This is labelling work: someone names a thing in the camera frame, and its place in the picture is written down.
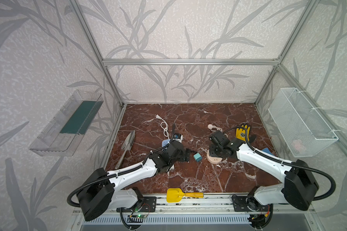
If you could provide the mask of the teal charger plug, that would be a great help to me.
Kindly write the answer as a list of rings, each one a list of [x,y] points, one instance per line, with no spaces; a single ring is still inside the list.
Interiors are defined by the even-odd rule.
[[[194,154],[194,159],[196,162],[202,161],[202,156],[199,153]]]

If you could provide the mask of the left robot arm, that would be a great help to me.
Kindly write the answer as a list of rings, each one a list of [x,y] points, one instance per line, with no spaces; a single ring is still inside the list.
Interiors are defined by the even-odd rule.
[[[150,152],[134,165],[112,171],[95,170],[90,177],[67,197],[67,203],[81,208],[85,221],[92,221],[109,209],[132,208],[143,199],[137,189],[126,189],[140,180],[167,173],[176,162],[186,162],[196,151],[185,148],[176,140]]]

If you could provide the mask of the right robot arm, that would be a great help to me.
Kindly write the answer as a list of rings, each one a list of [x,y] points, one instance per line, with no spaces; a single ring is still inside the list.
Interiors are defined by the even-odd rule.
[[[329,174],[310,168],[300,159],[293,162],[267,154],[252,147],[248,138],[229,140],[224,133],[216,131],[209,139],[212,142],[210,155],[219,158],[236,157],[267,172],[279,181],[276,185],[254,187],[245,199],[235,199],[236,205],[258,211],[262,206],[289,204],[298,210],[307,211],[311,202],[326,199],[336,190],[336,182]],[[329,190],[320,196],[316,195],[319,185],[314,177],[315,173],[326,177],[330,182]]]

